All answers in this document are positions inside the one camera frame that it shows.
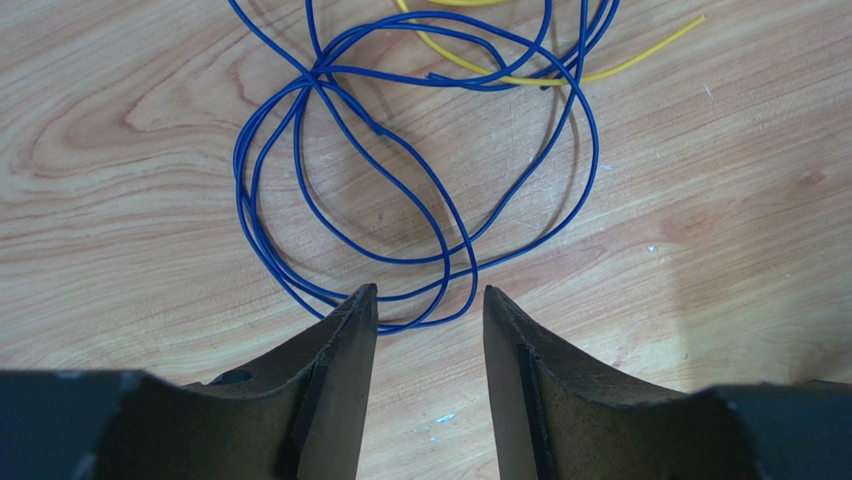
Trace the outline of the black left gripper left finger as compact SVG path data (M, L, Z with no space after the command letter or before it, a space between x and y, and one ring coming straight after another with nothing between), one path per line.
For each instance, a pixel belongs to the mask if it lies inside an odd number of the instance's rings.
M377 288L213 381L143 370L5 370L5 479L352 479Z

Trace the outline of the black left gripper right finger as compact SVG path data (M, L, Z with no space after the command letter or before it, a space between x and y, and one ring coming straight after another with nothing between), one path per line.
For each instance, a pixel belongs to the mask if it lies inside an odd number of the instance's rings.
M682 393L624 373L483 297L483 344L504 479L847 479L851 388L714 385Z

